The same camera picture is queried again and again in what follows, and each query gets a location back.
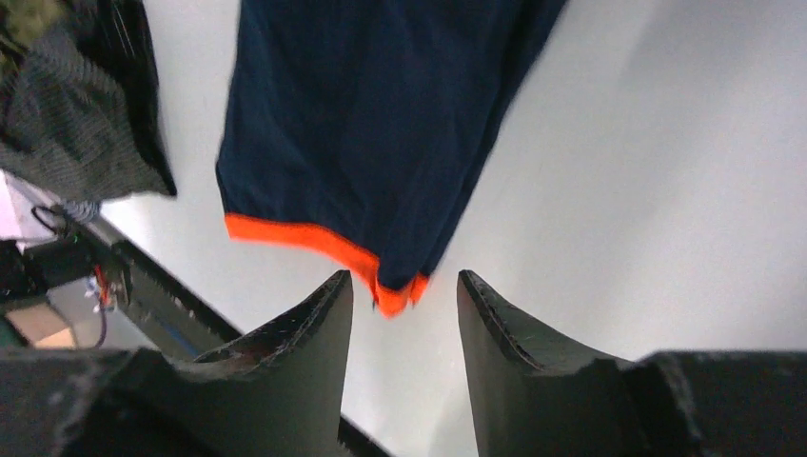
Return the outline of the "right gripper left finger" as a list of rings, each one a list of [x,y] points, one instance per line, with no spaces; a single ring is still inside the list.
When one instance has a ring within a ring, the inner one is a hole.
[[[1,353],[5,456],[336,456],[352,281],[192,362],[149,349]]]

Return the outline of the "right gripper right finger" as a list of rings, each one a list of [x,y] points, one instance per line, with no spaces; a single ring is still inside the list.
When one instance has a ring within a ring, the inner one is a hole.
[[[482,456],[802,456],[806,356],[666,350],[636,362],[517,308],[478,274],[457,288]]]

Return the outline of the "navy orange underwear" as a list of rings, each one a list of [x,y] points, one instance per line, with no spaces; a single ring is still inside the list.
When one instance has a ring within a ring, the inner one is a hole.
[[[230,237],[416,304],[562,1],[245,1],[215,175]]]

